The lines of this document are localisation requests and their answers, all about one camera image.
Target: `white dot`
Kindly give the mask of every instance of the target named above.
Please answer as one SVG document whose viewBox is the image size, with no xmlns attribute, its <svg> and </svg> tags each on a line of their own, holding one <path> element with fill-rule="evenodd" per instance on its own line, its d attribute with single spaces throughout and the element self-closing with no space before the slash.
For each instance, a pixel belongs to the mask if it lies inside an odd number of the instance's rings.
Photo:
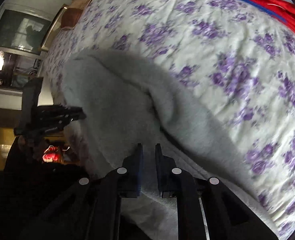
<svg viewBox="0 0 295 240">
<path fill-rule="evenodd" d="M 89 183 L 89 179 L 88 178 L 82 178 L 82 179 L 79 180 L 79 183 L 81 185 L 86 185 L 86 184 Z"/>
<path fill-rule="evenodd" d="M 127 172 L 127 169 L 124 167 L 120 167 L 117 169 L 118 174 L 125 174 Z"/>
<path fill-rule="evenodd" d="M 210 178 L 210 183 L 213 185 L 218 185 L 219 184 L 219 179 L 218 178 Z"/>
<path fill-rule="evenodd" d="M 181 174 L 182 170 L 180 168 L 174 168 L 174 169 L 172 169 L 172 173 L 173 174 Z"/>
</svg>

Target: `floral bedsheet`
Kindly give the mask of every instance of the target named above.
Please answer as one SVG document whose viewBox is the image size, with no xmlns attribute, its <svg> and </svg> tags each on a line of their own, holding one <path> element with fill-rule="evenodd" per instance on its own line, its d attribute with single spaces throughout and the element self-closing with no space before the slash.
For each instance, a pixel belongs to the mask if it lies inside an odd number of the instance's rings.
<svg viewBox="0 0 295 240">
<path fill-rule="evenodd" d="M 227 128 L 258 196 L 287 239 L 295 229 L 295 35 L 239 0 L 93 0 L 61 31 L 43 67 L 59 98 L 62 68 L 84 48 L 152 58 Z M 70 138 L 76 144 L 81 139 Z"/>
</svg>

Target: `gray garment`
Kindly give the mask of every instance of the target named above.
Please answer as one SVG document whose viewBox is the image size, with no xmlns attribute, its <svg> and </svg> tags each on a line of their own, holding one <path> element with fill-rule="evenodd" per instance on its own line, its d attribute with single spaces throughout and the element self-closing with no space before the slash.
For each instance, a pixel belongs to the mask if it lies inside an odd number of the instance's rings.
<svg viewBox="0 0 295 240">
<path fill-rule="evenodd" d="M 121 166 L 137 143 L 143 144 L 141 196 L 123 199 L 122 212 L 151 239 L 178 238 L 176 200 L 159 197 L 157 143 L 164 155 L 194 177 L 216 175 L 222 179 L 277 232 L 266 211 L 252 198 L 255 193 L 248 168 L 225 130 L 190 91 L 159 66 L 120 51 L 84 50 L 71 57 L 62 74 L 61 90 L 67 105 L 81 106 L 87 115 L 71 125 L 88 148 L 85 166 L 90 174 L 105 176 Z M 166 139 L 160 127 L 184 152 Z"/>
</svg>

